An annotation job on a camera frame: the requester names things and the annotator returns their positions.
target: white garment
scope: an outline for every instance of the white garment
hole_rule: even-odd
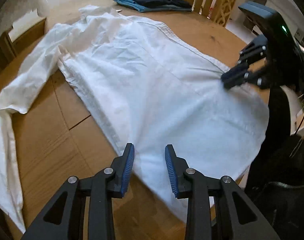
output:
[[[265,138],[267,106],[247,85],[224,90],[228,67],[164,23],[94,6],[81,13],[73,25],[55,25],[0,94],[0,207],[24,231],[10,113],[26,113],[58,66],[116,153],[133,143],[133,171],[185,220],[187,200],[172,194],[165,146],[206,176],[236,179]]]

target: triangular cutout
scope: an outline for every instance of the triangular cutout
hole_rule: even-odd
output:
[[[254,222],[257,220],[256,215],[250,209],[250,207],[245,203],[245,201],[240,197],[237,192],[232,193],[234,204],[236,207],[237,217],[241,225],[245,225],[249,222]]]
[[[67,201],[68,192],[63,192],[50,210],[46,213],[43,220],[55,225],[61,224],[64,212],[65,202]]]

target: ribbed blue pad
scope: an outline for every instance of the ribbed blue pad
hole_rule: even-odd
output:
[[[121,194],[124,196],[125,192],[128,190],[130,183],[130,176],[134,162],[134,145],[132,144],[128,158],[126,160],[126,165],[122,174],[122,185],[121,185]]]
[[[177,176],[172,163],[170,153],[168,151],[168,147],[165,147],[165,161],[166,161],[168,176],[170,178],[172,192],[174,193],[175,197],[177,197],[178,194]]]

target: wooden table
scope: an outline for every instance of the wooden table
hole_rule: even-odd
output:
[[[86,3],[102,4],[102,0]],[[48,27],[56,22],[77,20],[77,9],[85,5],[76,0],[60,6],[48,18]],[[121,8],[124,15],[140,15],[162,21],[183,41],[202,53],[234,66],[245,43],[225,28],[206,17],[188,12],[138,13]],[[25,49],[0,75],[0,90],[14,79],[20,64],[37,42]],[[261,94],[267,102],[268,94]],[[13,130],[23,190],[23,216],[29,226],[61,184],[72,175],[80,179],[93,176],[110,166],[116,156],[100,128],[81,100],[57,71],[45,84],[30,111],[13,114]],[[185,224],[177,219],[143,185],[131,177],[124,199],[114,199],[116,239],[184,239]],[[20,233],[9,222],[15,239]]]

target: green indicator light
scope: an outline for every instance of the green indicator light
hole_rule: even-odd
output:
[[[283,28],[283,30],[287,33],[287,30],[286,30],[286,28],[284,27],[284,25],[282,25],[282,28]]]

